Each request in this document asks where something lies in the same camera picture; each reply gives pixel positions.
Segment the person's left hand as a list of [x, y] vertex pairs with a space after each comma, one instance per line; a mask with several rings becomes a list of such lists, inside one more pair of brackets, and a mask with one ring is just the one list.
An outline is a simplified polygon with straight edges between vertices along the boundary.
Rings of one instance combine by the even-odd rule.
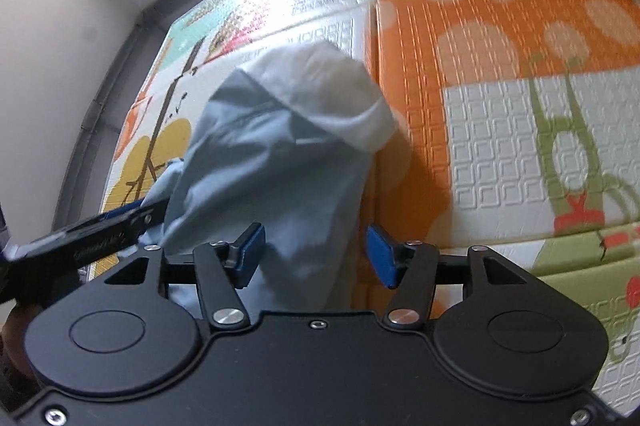
[[30, 380], [35, 380], [36, 376], [32, 372], [32, 365], [26, 354], [25, 335], [29, 324], [41, 311], [40, 305], [17, 303], [1, 328], [2, 346], [6, 350], [6, 355], [14, 368]]

